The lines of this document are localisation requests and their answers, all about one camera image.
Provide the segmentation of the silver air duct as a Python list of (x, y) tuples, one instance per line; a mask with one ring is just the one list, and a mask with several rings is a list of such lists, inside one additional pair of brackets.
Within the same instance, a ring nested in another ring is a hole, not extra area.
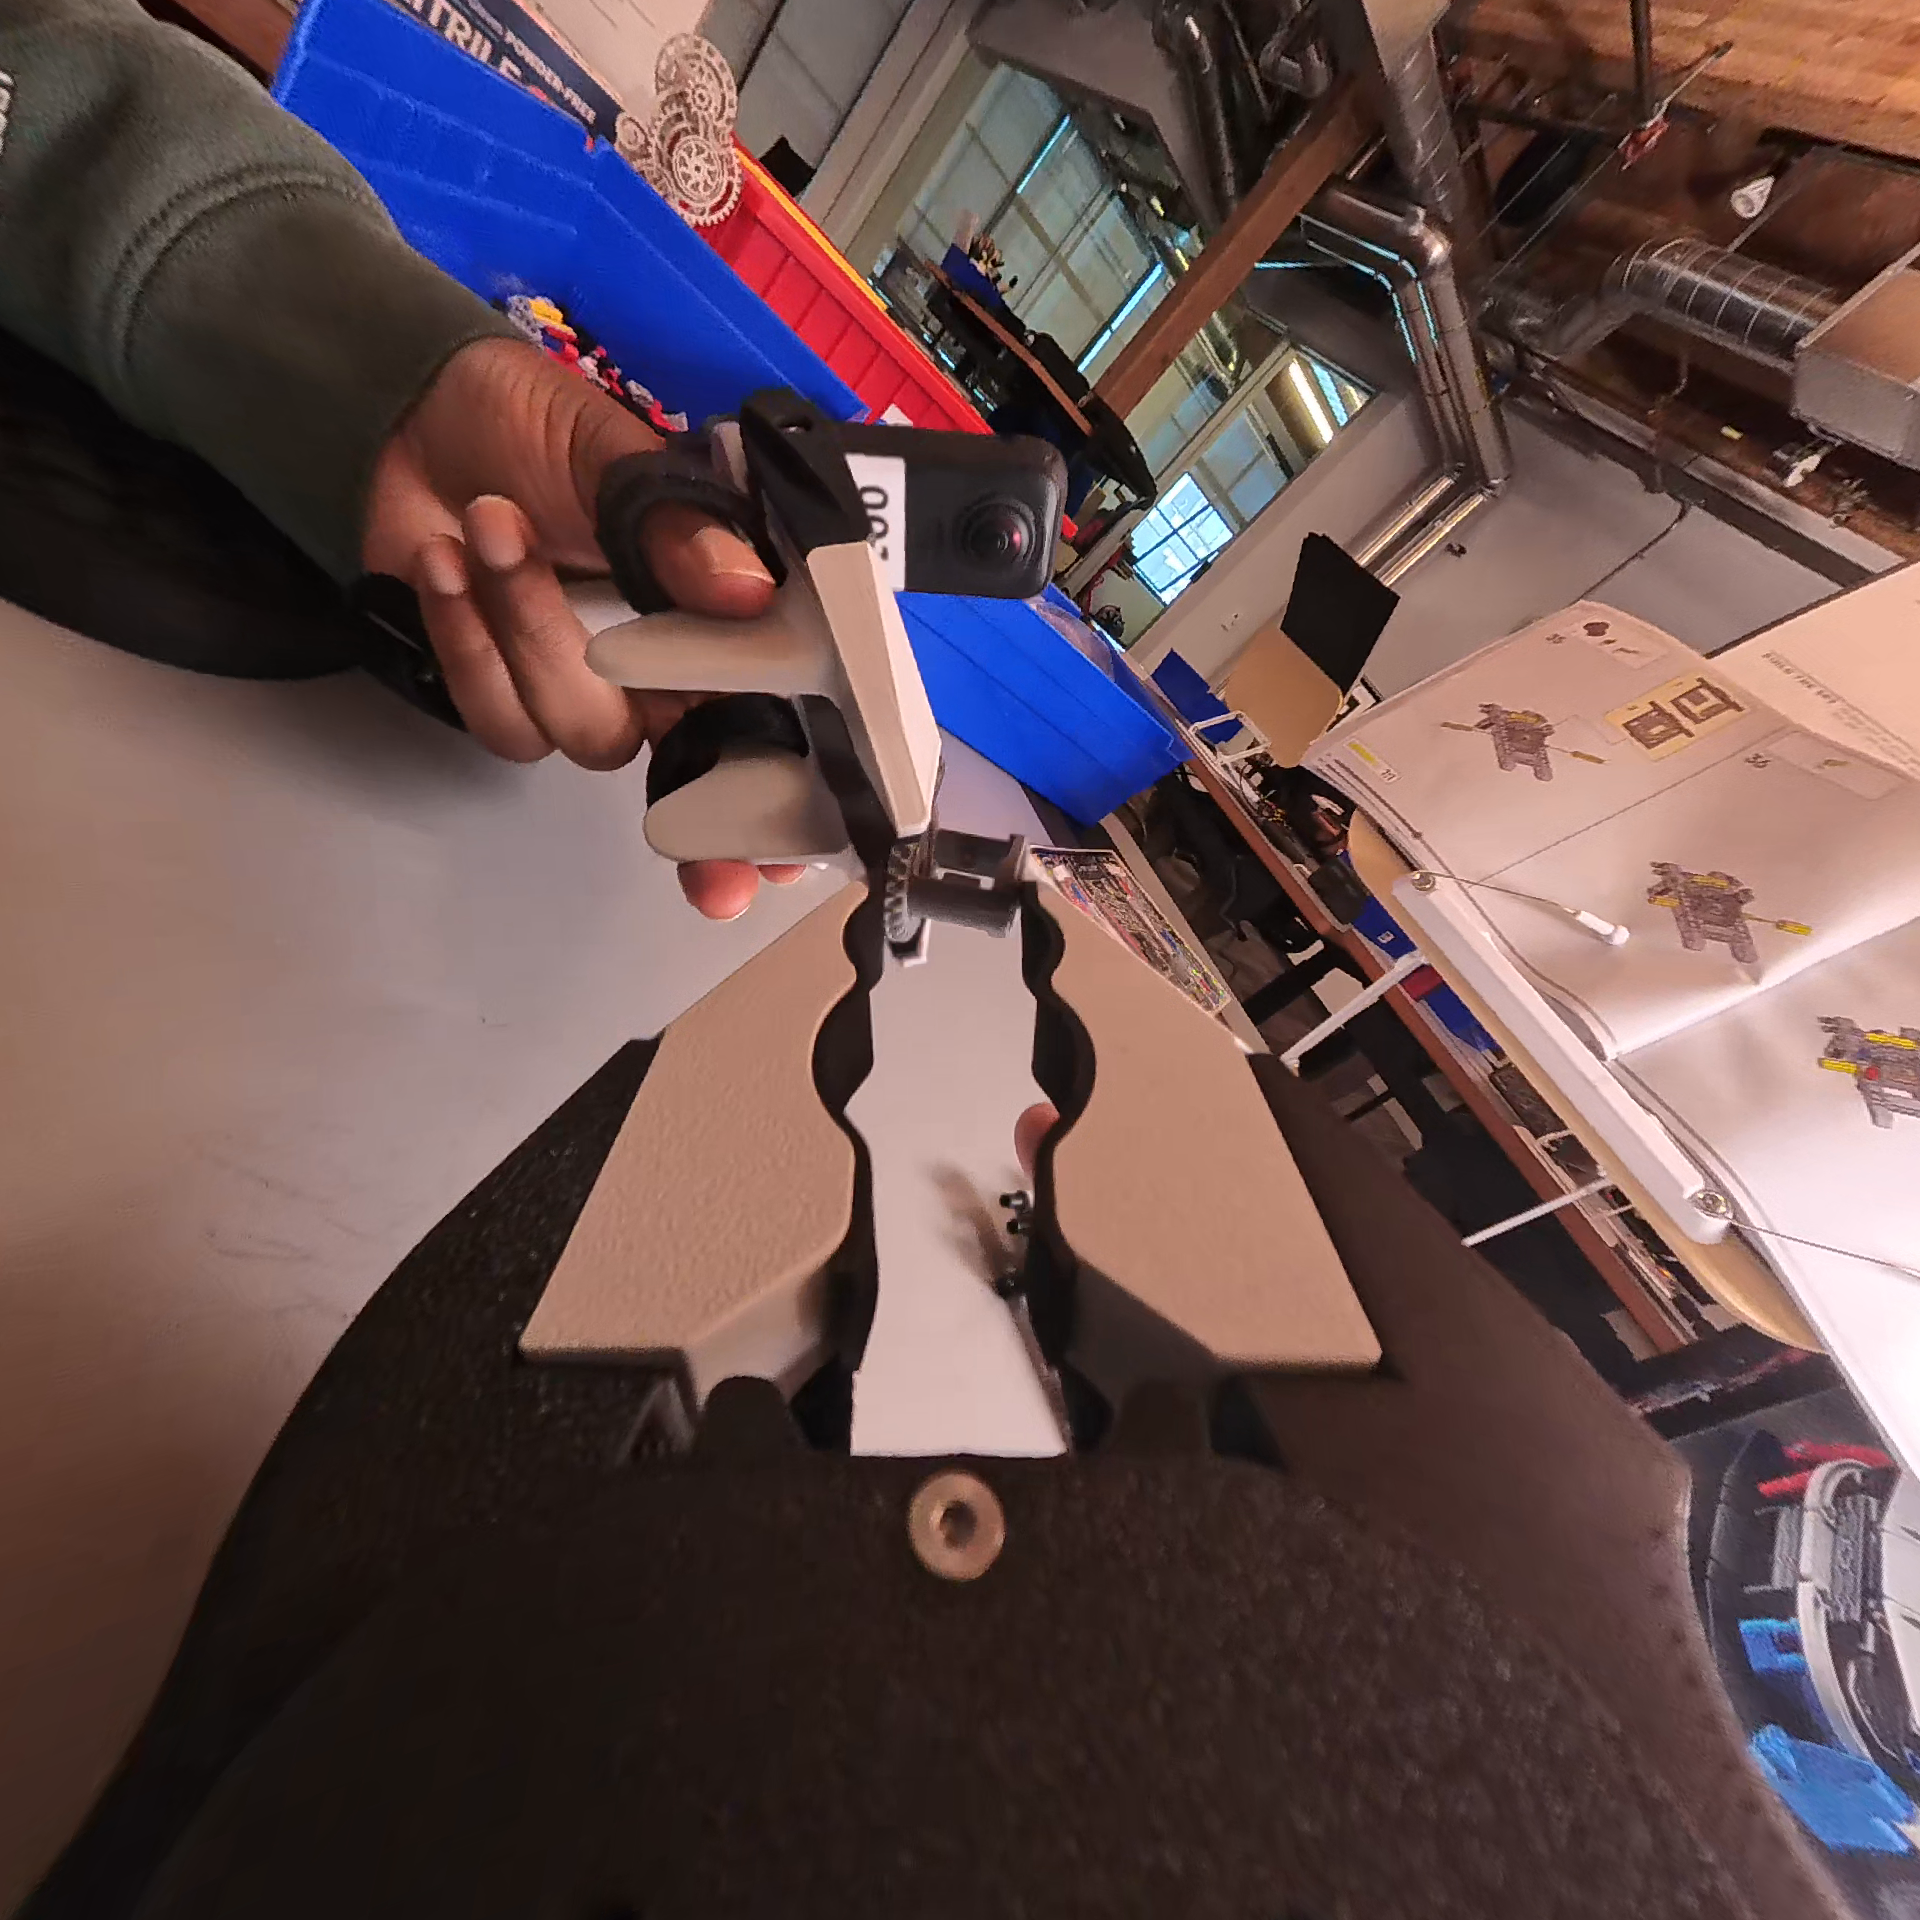
[(1375, 112), (1406, 185), (1396, 198), (1353, 186), (1335, 224), (1391, 262), (1401, 332), (1445, 465), (1464, 486), (1498, 496), (1511, 449), (1466, 303), (1482, 244), (1437, 53), (1445, 12), (1439, 2), (1324, 5), (1335, 63)]

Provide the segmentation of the small blue plastic bin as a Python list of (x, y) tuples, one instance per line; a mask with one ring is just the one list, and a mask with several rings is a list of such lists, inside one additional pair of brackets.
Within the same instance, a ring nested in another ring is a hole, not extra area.
[(1137, 677), (1055, 597), (896, 600), (938, 727), (1060, 814), (1095, 825), (1183, 765)]

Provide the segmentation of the person's left hand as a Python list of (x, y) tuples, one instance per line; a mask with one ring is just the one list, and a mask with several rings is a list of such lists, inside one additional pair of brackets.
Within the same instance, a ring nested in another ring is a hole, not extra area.
[(613, 773), (693, 706), (586, 664), (570, 580), (605, 578), (605, 468), (661, 438), (527, 343), (461, 348), (380, 453), (362, 565), (413, 588), (466, 728), (505, 760)]

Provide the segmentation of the tan and black chair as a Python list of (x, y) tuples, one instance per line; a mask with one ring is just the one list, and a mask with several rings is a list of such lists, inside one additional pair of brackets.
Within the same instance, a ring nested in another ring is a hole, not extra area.
[(1332, 728), (1398, 604), (1335, 540), (1302, 540), (1282, 615), (1247, 640), (1220, 688), (1278, 765), (1297, 765)]

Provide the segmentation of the lego sticker sheet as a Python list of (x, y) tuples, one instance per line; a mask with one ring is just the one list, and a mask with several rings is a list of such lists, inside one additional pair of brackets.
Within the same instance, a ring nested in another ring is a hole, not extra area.
[(1214, 1017), (1224, 1017), (1229, 989), (1206, 951), (1145, 890), (1111, 848), (1031, 848), (1036, 872), (1102, 922), (1150, 969)]

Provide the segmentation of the white book holder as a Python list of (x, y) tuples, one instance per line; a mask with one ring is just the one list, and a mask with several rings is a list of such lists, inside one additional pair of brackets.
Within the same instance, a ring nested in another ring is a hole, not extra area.
[(1804, 1352), (1825, 1352), (1825, 1340), (1777, 1272), (1736, 1233), (1730, 1208), (1701, 1206), (1724, 1204), (1719, 1188), (1503, 956), (1463, 902), (1464, 890), (1452, 879), (1423, 879), (1361, 814), (1350, 825), (1350, 864), (1426, 965), (1584, 1143), (1601, 1183), (1621, 1190), (1692, 1279), (1757, 1333)]

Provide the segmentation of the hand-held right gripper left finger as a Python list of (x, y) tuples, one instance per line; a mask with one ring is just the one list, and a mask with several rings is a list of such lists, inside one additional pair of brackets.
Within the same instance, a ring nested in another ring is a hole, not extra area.
[(663, 1374), (689, 1420), (759, 1378), (816, 1449), (849, 1452), (879, 1272), (848, 1106), (879, 972), (879, 900), (848, 879), (655, 1038), (520, 1358)]

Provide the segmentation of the pile of lego pieces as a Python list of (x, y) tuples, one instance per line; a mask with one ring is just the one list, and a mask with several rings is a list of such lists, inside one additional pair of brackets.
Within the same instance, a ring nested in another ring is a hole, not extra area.
[(494, 298), (494, 309), (524, 340), (615, 399), (658, 437), (676, 438), (687, 432), (686, 413), (663, 406), (658, 396), (625, 375), (598, 335), (575, 325), (564, 306), (543, 294), (502, 294)]

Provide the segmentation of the black round table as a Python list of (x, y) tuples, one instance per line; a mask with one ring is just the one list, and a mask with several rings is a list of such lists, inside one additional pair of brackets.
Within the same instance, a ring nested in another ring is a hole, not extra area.
[(1060, 453), (1070, 517), (1100, 486), (1137, 508), (1158, 498), (1127, 422), (1092, 393), (1064, 348), (1018, 322), (997, 279), (965, 246), (948, 246), (927, 269), (926, 303), (953, 349), (958, 382), (974, 393), (989, 430), (1040, 438)]

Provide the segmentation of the grey lego gear assembly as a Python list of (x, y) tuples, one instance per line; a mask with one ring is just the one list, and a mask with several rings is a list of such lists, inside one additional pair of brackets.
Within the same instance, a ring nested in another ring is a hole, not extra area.
[(1018, 834), (986, 836), (938, 825), (890, 845), (881, 870), (881, 937), (903, 966), (927, 958), (935, 925), (1002, 937), (1017, 922), (1029, 865)]

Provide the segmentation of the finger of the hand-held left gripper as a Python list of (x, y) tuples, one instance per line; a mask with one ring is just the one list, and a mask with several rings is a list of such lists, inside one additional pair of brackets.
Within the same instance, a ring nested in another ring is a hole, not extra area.
[(806, 580), (830, 642), (825, 697), (840, 712), (890, 839), (918, 839), (932, 828), (944, 738), (896, 592), (864, 541), (813, 546)]

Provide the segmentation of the large blue plastic bin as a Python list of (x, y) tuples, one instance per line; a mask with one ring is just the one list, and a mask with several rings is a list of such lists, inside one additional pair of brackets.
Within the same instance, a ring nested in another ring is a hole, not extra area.
[(276, 100), (481, 298), (553, 296), (695, 424), (764, 388), (869, 406), (605, 142), (383, 2), (295, 18)]

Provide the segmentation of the glove box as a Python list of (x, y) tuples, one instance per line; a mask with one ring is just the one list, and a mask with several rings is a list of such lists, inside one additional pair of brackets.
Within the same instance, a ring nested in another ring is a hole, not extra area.
[(314, 44), (404, 100), (476, 127), (524, 118), (506, 105), (512, 90), (566, 117), (592, 143), (616, 138), (621, 100), (537, 5), (326, 5)]

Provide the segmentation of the printed lego box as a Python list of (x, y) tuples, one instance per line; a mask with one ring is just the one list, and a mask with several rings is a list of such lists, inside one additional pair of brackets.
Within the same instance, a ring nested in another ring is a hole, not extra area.
[(1850, 1916), (1917, 1916), (1917, 1487), (1832, 1361), (1678, 1388), (1696, 1607), (1745, 1754)]

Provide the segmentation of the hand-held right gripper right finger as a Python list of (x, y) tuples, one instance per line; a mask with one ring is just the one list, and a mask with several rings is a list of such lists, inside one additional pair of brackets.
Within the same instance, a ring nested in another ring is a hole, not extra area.
[(1036, 1144), (1021, 1294), (1068, 1431), (1141, 1384), (1358, 1376), (1378, 1333), (1234, 1032), (1060, 894), (1023, 894)]

